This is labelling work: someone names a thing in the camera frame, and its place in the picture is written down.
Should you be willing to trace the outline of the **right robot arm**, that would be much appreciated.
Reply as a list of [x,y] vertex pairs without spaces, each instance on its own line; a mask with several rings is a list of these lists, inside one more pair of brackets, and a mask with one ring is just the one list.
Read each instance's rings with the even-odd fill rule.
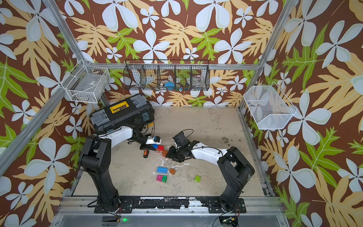
[[233,146],[221,149],[207,146],[200,141],[190,141],[183,131],[176,134],[172,140],[175,144],[169,148],[167,158],[178,163],[189,158],[200,159],[219,167],[226,182],[226,188],[219,197],[220,205],[216,207],[224,212],[232,211],[243,188],[255,174],[252,164],[238,148]]

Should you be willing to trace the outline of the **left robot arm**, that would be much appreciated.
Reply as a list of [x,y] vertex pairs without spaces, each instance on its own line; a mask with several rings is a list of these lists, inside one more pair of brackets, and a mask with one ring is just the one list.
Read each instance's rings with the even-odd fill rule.
[[140,150],[144,151],[156,150],[155,147],[161,144],[159,136],[143,134],[143,127],[143,120],[137,120],[133,124],[125,124],[118,129],[86,138],[78,165],[91,176],[98,193],[97,205],[104,212],[116,214],[122,209],[118,190],[109,173],[112,148],[124,141],[137,142]]

